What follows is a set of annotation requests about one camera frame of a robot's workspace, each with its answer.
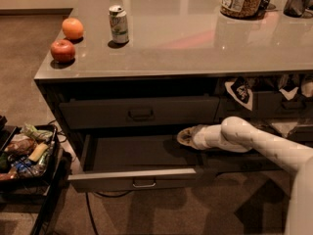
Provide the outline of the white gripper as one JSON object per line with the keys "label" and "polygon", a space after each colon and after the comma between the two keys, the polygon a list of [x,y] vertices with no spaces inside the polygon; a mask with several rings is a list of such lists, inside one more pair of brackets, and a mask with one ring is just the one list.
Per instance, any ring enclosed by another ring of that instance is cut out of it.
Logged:
{"label": "white gripper", "polygon": [[207,150],[216,146],[216,126],[197,125],[181,130],[177,142],[197,150]]}

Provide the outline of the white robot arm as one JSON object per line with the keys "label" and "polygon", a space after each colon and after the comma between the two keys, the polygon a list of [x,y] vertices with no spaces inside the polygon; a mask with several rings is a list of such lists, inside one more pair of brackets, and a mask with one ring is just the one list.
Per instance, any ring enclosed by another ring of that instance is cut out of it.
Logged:
{"label": "white robot arm", "polygon": [[284,235],[313,234],[313,148],[260,130],[240,117],[185,128],[178,133],[177,141],[200,151],[257,151],[293,178]]}

